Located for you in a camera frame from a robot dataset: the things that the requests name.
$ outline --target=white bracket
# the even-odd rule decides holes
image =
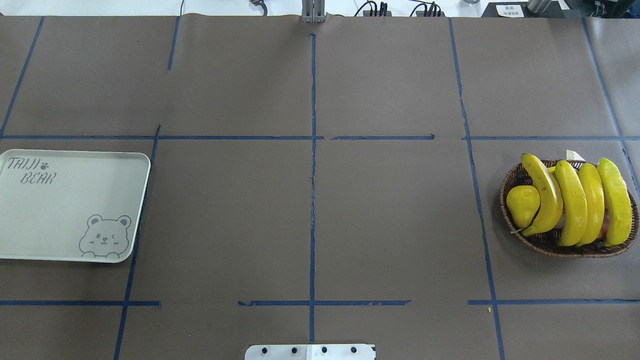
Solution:
[[[302,0],[302,22],[324,22],[324,0]]]
[[[244,360],[376,360],[375,349],[367,344],[252,345]]]

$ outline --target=banana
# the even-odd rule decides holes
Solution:
[[[540,210],[533,224],[522,231],[522,235],[544,233],[556,226],[562,216],[563,200],[560,187],[549,174],[547,167],[532,154],[522,154],[522,166],[533,179],[533,186],[540,194]]]
[[[514,224],[519,229],[531,225],[533,216],[540,208],[538,189],[531,185],[516,186],[507,194],[507,207],[511,212]]]
[[[587,198],[578,174],[565,160],[560,160],[556,164],[556,179],[560,185],[566,219],[558,245],[575,245],[582,239],[587,228]]]
[[[584,235],[575,246],[592,243],[598,238],[604,221],[604,192],[598,169],[593,164],[585,163],[578,171],[578,177],[587,198],[587,227]]]
[[[618,245],[631,233],[631,200],[627,184],[616,164],[607,158],[600,159],[598,173],[602,179],[605,206],[609,210],[609,230],[604,245]]]

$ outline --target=white tray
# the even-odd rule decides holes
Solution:
[[[137,152],[0,155],[0,258],[118,263],[133,249],[151,163]]]

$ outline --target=bear drawing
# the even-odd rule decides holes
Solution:
[[[86,225],[88,229],[79,244],[84,258],[119,259],[129,248],[127,230],[131,226],[131,218],[127,215],[111,220],[96,214],[87,220]]]

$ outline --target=brown woven basket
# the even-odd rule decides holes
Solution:
[[[567,160],[574,168],[580,169],[584,161]],[[558,160],[542,160],[542,163],[547,167],[555,166]],[[509,191],[518,185],[532,185],[533,181],[531,177],[524,169],[522,164],[514,166],[502,180],[502,186],[500,186],[500,210],[502,216],[507,222],[509,230],[516,231],[518,228],[513,225],[511,219],[511,212],[507,208],[506,200]],[[522,241],[526,246],[534,249],[537,252],[541,252],[546,255],[555,256],[557,258],[609,258],[626,251],[637,238],[638,235],[638,223],[640,215],[638,215],[638,207],[633,195],[629,192],[629,198],[631,199],[631,208],[633,211],[633,221],[631,224],[631,233],[625,242],[619,245],[606,247],[602,239],[596,240],[593,243],[583,245],[581,247],[575,246],[557,246],[556,243],[560,239],[561,230],[553,229],[546,233],[535,234],[529,237],[524,237],[520,233],[514,235]]]

